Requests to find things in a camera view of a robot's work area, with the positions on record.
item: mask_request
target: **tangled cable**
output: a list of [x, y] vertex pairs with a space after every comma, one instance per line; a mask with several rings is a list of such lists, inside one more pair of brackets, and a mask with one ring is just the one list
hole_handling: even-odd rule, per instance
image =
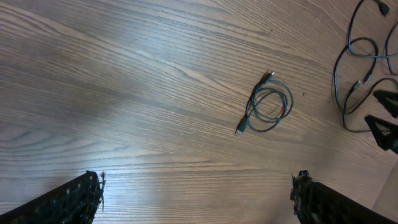
[[[289, 90], [289, 88], [284, 83], [282, 83], [280, 81], [271, 80], [273, 75], [274, 75], [274, 72], [266, 73], [264, 75], [264, 77], [260, 80], [260, 82], [254, 87], [253, 92], [252, 92], [252, 94], [250, 96], [250, 99], [248, 100], [248, 103], [246, 104], [246, 110], [245, 110], [244, 117], [239, 122], [238, 127], [236, 129], [236, 132], [235, 132], [236, 136], [241, 136], [243, 134], [243, 132], [246, 130], [247, 126], [249, 126], [249, 128], [252, 129], [253, 131], [259, 132], [259, 133], [264, 133], [264, 132], [270, 131], [271, 129], [273, 129], [275, 126], [278, 125], [279, 121], [281, 121], [282, 119], [287, 117], [289, 115], [289, 113], [292, 111], [293, 104], [294, 104], [294, 99], [293, 99], [292, 92]], [[287, 92], [289, 93], [290, 99], [291, 99], [291, 103], [290, 103], [290, 108], [289, 109], [288, 109], [289, 100], [287, 98], [287, 95], [284, 92], [279, 91], [279, 90], [277, 90], [275, 88], [264, 87], [264, 85], [267, 84], [267, 83], [273, 83], [273, 84], [276, 84], [276, 85], [280, 85], [280, 86], [284, 87], [287, 90]], [[259, 95], [263, 94], [265, 91], [267, 91], [267, 92], [256, 101], [256, 98]], [[265, 100], [268, 96], [270, 96], [272, 94], [278, 94], [279, 97], [282, 100], [282, 111], [281, 111], [280, 115], [278, 115], [275, 118], [272, 118], [270, 116], [262, 114], [257, 109], [257, 106], [263, 100]], [[256, 129], [250, 123], [250, 118], [251, 118], [251, 116], [253, 114], [260, 121], [262, 121], [264, 123], [270, 123], [270, 124], [273, 123], [273, 125], [271, 127], [267, 128], [267, 129]]]
[[[370, 38], [368, 38], [368, 37], [360, 37], [360, 38], [351, 40], [351, 33], [352, 33], [352, 30], [353, 30], [354, 19], [355, 19], [356, 13], [358, 12], [359, 8], [361, 7], [361, 5], [362, 5], [362, 3], [363, 3], [364, 1], [365, 1], [365, 0], [360, 0], [360, 2], [358, 3], [358, 5], [357, 5], [356, 8], [355, 8], [355, 11], [354, 11], [354, 13], [353, 13], [353, 15], [352, 15], [352, 17], [351, 17], [351, 21], [349, 22], [349, 26], [348, 26], [347, 45], [344, 47], [344, 49], [343, 49], [343, 50], [341, 51], [341, 53], [339, 54], [339, 56], [338, 56], [338, 58], [337, 58], [337, 60], [336, 60], [336, 63], [335, 63], [335, 67], [334, 67], [334, 69], [333, 69], [333, 83], [334, 83], [334, 86], [335, 86], [336, 104], [337, 104], [339, 110], [340, 110], [341, 113], [342, 113], [343, 127], [345, 128], [345, 130], [347, 130], [347, 131], [349, 131], [349, 132], [352, 132], [352, 133], [365, 133], [365, 132], [369, 132], [369, 131], [370, 131], [370, 130], [353, 130], [353, 129], [348, 128], [347, 125], [346, 125], [346, 115], [349, 115], [349, 114], [354, 113], [354, 112], [363, 104], [363, 102], [364, 102], [364, 101], [368, 98], [368, 96], [372, 93], [373, 89], [374, 89], [380, 82], [383, 82], [383, 81], [385, 81], [385, 80], [391, 81], [393, 84], [395, 84], [396, 88], [398, 89], [398, 82], [397, 82], [397, 80], [395, 80], [395, 79], [393, 79], [393, 78], [382, 78], [382, 79], [378, 80], [375, 84], [373, 84], [373, 85], [370, 87], [370, 89], [368, 90], [368, 92], [366, 93], [366, 95], [364, 96], [364, 98], [363, 98], [352, 110], [350, 110], [349, 112], [347, 112], [347, 101], [348, 101], [348, 98], [351, 96], [351, 94], [352, 94], [355, 90], [357, 90], [357, 89], [359, 88], [359, 86], [360, 86], [362, 83], [367, 84], [367, 82], [371, 79], [372, 74], [373, 74], [373, 71], [374, 71], [374, 67], [376, 66], [377, 60], [378, 60], [379, 58], [385, 58], [385, 59], [387, 60], [387, 64], [388, 64], [389, 71], [390, 71], [390, 74], [391, 74], [391, 75], [398, 75], [398, 73], [394, 73], [394, 72], [393, 72], [393, 70], [392, 70], [392, 65], [391, 65], [391, 61], [390, 61], [390, 58], [391, 58], [391, 57], [396, 57], [396, 56], [398, 56], [398, 53], [395, 53], [395, 54], [392, 54], [392, 55], [389, 55], [389, 54], [388, 54], [388, 44], [389, 44], [389, 41], [390, 41], [390, 38], [391, 38], [392, 33], [394, 32], [394, 30], [395, 30], [396, 27], [398, 26], [398, 22], [395, 23], [395, 25], [394, 25], [393, 28], [391, 29], [389, 35], [387, 36], [386, 42], [385, 42], [385, 44], [384, 44], [385, 55], [379, 55], [379, 47], [377, 46], [376, 41], [374, 41], [373, 39], [370, 39]], [[381, 2], [380, 0], [374, 0], [374, 1], [376, 1], [376, 2], [379, 4], [379, 10], [380, 10], [381, 14], [382, 14], [383, 16], [386, 16], [387, 13], [389, 12], [388, 6], [387, 6], [386, 4], [384, 4], [383, 2]], [[351, 45], [352, 45], [353, 43], [359, 41], [359, 40], [366, 40], [366, 41], [370, 42], [370, 43], [372, 44], [373, 48], [374, 48], [374, 55], [365, 55], [365, 54], [359, 54], [359, 53], [354, 52], [354, 50], [351, 48]], [[347, 94], [347, 96], [346, 96], [346, 99], [345, 99], [345, 102], [344, 102], [344, 106], [341, 106], [341, 105], [340, 105], [340, 101], [339, 101], [339, 99], [338, 99], [337, 68], [338, 68], [338, 64], [339, 64], [339, 62], [340, 62], [342, 56], [344, 55], [344, 53], [345, 53], [347, 50], [348, 50], [351, 54], [353, 54], [354, 56], [357, 56], [357, 57], [373, 58], [373, 63], [372, 63], [372, 65], [371, 65], [371, 68], [369, 69], [369, 71], [368, 71], [367, 74], [365, 75], [363, 81], [362, 81], [362, 82], [361, 82], [361, 81], [357, 81], [357, 82], [354, 83], [354, 85], [351, 87], [351, 89], [349, 90], [349, 92], [348, 92], [348, 94]]]

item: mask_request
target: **black plastic part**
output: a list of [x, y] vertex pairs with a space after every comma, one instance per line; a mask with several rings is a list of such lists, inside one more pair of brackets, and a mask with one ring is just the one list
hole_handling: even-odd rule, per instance
[[274, 76], [274, 73], [272, 73], [272, 72], [267, 72], [267, 73], [265, 73], [265, 74], [262, 76], [262, 78], [260, 79], [260, 82], [259, 82], [258, 85], [262, 85], [262, 84], [268, 82], [269, 80], [271, 80], [271, 78], [272, 78], [273, 76]]
[[241, 137], [247, 127], [248, 127], [248, 119], [246, 118], [246, 116], [244, 116], [239, 122], [238, 127], [236, 127], [235, 136]]
[[379, 3], [379, 10], [380, 10], [380, 13], [381, 13], [383, 16], [387, 16], [387, 15], [388, 15], [388, 12], [390, 11], [390, 8], [388, 7], [387, 4], [385, 4], [385, 3], [383, 3], [383, 2], [380, 2], [380, 3]]
[[292, 182], [290, 199], [301, 224], [397, 224], [312, 179], [306, 170]]
[[391, 149], [398, 154], [398, 126], [368, 115], [365, 117], [377, 145], [383, 150]]
[[393, 93], [386, 90], [376, 90], [373, 96], [383, 105], [383, 107], [390, 112], [394, 118], [398, 117], [398, 93]]
[[368, 72], [367, 72], [367, 74], [365, 75], [365, 77], [363, 78], [363, 83], [365, 83], [365, 84], [367, 84], [368, 83], [368, 81], [372, 78], [372, 74], [373, 74], [373, 70], [369, 70]]
[[85, 174], [0, 215], [1, 224], [90, 224], [103, 200], [105, 181]]

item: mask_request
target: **wooden table surface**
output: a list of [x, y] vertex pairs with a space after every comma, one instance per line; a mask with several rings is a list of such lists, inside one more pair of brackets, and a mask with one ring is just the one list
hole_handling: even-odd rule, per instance
[[[363, 4], [354, 37], [383, 45], [398, 6], [386, 2], [386, 18]], [[0, 213], [86, 170], [107, 173], [95, 223], [298, 223], [289, 193], [304, 169], [372, 208], [398, 157], [341, 127], [331, 85], [357, 3], [0, 0]], [[341, 97], [370, 63], [343, 57]], [[293, 111], [237, 138], [268, 70]], [[381, 60], [371, 84], [388, 76]], [[370, 97], [348, 125], [367, 114], [389, 117]]]

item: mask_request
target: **usb connector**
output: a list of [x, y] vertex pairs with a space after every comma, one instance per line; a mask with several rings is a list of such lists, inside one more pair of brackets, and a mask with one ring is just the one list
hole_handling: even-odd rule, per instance
[[244, 116], [239, 122], [238, 127], [236, 128], [235, 136], [241, 137], [247, 127], [248, 127], [248, 119], [246, 118], [246, 116]]
[[349, 90], [349, 93], [353, 93], [355, 90], [357, 90], [361, 86], [362, 82], [360, 80], [356, 81], [354, 85], [351, 87]]
[[275, 72], [267, 72], [267, 73], [265, 73], [265, 74], [262, 76], [262, 78], [261, 78], [259, 84], [262, 85], [262, 84], [268, 82], [269, 80], [271, 80], [271, 78], [274, 76], [274, 74], [275, 74]]

